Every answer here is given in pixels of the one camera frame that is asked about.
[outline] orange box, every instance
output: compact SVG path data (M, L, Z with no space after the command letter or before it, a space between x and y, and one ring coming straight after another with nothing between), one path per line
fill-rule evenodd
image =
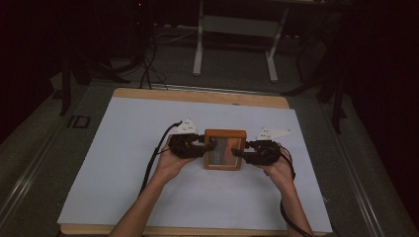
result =
M235 157L231 149L243 151L247 134L245 130L207 129L205 144L216 144L214 150L205 154L205 167L208 170L240 170L241 157Z

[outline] forearm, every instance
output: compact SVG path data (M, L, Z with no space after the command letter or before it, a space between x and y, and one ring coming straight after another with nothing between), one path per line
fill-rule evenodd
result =
M111 237L142 236L148 217L160 197L165 182L151 179L144 191L112 230Z
M313 235L310 224L308 223L307 217L305 216L304 210L302 209L301 202L299 201L298 194L295 186L289 186L281 191L282 202L285 213L290 221L296 226L305 231L306 233ZM289 236L301 236L296 230L288 226Z

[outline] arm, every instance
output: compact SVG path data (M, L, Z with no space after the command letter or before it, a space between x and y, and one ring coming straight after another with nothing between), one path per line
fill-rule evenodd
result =
M291 157L287 154L284 148L281 147L281 149L282 153L286 155L286 158L291 160ZM265 174L271 178L272 182L274 182L275 186L281 192L284 210L290 221L292 221L300 229L313 236L310 224L308 223L307 217L302 209L298 193L296 192L295 185L293 184L293 174L290 164L282 157L279 161L270 166L258 167L263 169ZM289 226L288 231L289 236L301 236L296 230Z
M162 149L157 168L148 185L123 218L112 230L111 237L142 236L148 217L157 203L164 186L175 178L181 169L193 159L180 159L173 155L168 145Z

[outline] wooden table edge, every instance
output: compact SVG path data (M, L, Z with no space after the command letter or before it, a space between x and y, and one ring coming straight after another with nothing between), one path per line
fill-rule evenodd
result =
M61 232L67 235L111 233L113 225L61 224ZM326 235L326 232L315 232L315 236ZM143 235L146 236L286 236L286 230L255 230L255 229L217 229L217 228L177 228L147 226Z
M286 98L276 96L243 95L218 92L192 92L192 91L164 91L144 90L132 88L119 88L114 91L113 97L182 101L197 103L213 103L238 106L267 107L289 109Z

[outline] wire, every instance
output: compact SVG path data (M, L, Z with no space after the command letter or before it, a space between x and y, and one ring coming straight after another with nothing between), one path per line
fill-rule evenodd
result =
M132 74L132 73L136 72L136 71L137 71L139 68L141 68L141 67L142 67L142 66L138 65L138 66L136 66L136 67L135 67L135 69L131 70L130 72L127 72L126 74L121 75L121 77L128 76L128 75L130 75L130 74Z
M196 34L197 32L190 32L190 33L186 33L186 34L184 34L184 35L182 35L182 36L179 36L179 37L177 37L177 38L174 38L174 39L170 39L170 40L167 40L167 41L161 41L161 42L158 42L159 44L167 44L167 43L170 43L170 42L173 42L173 41L176 41L176 40L180 40L181 38L185 38L185 37L187 37L187 36L190 36L190 35L192 35L192 34Z
M157 153L157 155L159 155L159 154L161 154L161 153L163 153L163 152L165 152L165 151L168 151L168 150L170 150L170 148L169 148L169 149L166 149L166 150L162 150L162 151L160 151L159 153Z
M154 75L157 77L157 81L151 81L150 83L160 83L160 84L163 84L163 86L166 88L166 90L169 90L169 88L167 87L167 85L166 85L166 83L165 83L165 81L167 80L167 75L166 74L164 74L163 72L159 72L159 71L157 71L156 69L155 69L155 67L153 66L153 65L151 65L150 66L150 69L154 72Z
M181 36L181 35L184 35L184 34L190 34L190 33L186 33L186 32L184 32L184 33L160 33L156 36L156 38L159 38L159 37L162 37L162 36Z
M156 156L157 156L159 153L161 153L161 152L158 152L158 151L160 150L160 146L161 146L161 144L163 143L164 138L166 137L166 135L167 135L167 133L170 131L170 129L172 129L172 128L173 128L173 127L175 127L175 126L179 126L181 123L182 123L182 122L181 122L181 121L179 121L179 122L175 122L175 123L173 123L172 125L170 125L170 126L166 129L166 131L164 132L163 136L161 137L160 142L158 143L157 147L156 147L156 148L154 148L154 152L153 152L153 154L151 155L150 160L148 161L147 169L146 169L146 171L145 171L144 178L142 179L142 185L141 185L141 189L140 189L140 191L139 191L139 194L138 194L138 195L141 195L142 191L145 189L145 186L147 186L147 183L148 183L148 177L150 176L150 171L151 171L151 168L153 167L153 163L154 163L154 160L156 159Z
M153 55L152 55L151 60L149 61L148 65L146 63L146 59L144 58L145 71L144 71L144 73L142 73L141 80L139 82L139 89L142 89L142 83L144 82L144 78L147 77L148 88L151 90L150 75L148 73L148 69L150 68L151 64L154 61L154 58L156 56L156 52L155 52L155 49L152 48L151 46L150 46L150 48L153 51Z
M281 156L280 156L280 158L281 157L283 157L284 158L284 160L286 160L287 161L287 163L289 163L290 164L290 167L291 167L291 170L292 170L292 173L293 173L293 179L295 178L295 171L294 171L294 169L293 169L293 157L292 157L292 155L290 154L290 152L289 152L289 150L287 149L287 148L285 148L284 146L281 146L281 148L284 148L284 150L288 153L288 155L290 156L290 159L288 159L286 156L285 156L285 154L283 153L283 152L281 152ZM296 230L299 234L301 234L302 236L304 236L304 237L311 237L311 235L310 234L308 234L307 232L305 232L304 230L302 230L301 228L299 228L296 224L294 224L289 218L288 218L288 216L287 216L287 214L286 214L286 211L285 211L285 209L284 209L284 206L283 206L283 201L281 200L281 205L280 205L280 209L281 209L281 215L283 216L283 218L284 218L284 221L292 228L292 229L294 229L294 230Z

